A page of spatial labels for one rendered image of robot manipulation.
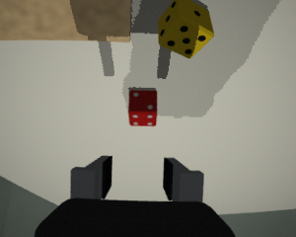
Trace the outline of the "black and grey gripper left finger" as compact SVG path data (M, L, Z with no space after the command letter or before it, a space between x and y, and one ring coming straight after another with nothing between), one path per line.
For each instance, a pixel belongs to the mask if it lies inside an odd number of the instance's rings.
M105 199L111 188L112 156L71 170L70 198Z

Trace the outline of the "red die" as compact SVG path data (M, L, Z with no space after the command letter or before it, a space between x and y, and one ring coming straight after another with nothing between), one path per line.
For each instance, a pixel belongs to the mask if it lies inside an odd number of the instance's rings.
M157 92L131 90L128 116L130 125L155 126L157 121Z

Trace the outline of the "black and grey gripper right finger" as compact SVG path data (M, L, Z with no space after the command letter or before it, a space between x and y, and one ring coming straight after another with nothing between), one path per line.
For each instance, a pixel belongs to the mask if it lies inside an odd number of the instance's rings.
M175 158L164 158L163 188L168 200L203 200L204 174L191 171Z

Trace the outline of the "tan mat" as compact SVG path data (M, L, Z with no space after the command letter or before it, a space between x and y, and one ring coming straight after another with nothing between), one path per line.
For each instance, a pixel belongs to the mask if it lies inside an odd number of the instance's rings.
M131 0L0 0L0 40L130 42Z

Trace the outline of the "yellow die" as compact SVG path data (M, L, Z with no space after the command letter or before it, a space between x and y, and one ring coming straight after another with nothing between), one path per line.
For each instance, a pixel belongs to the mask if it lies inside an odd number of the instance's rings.
M158 20L159 45L192 58L213 37L209 11L191 0L174 0Z

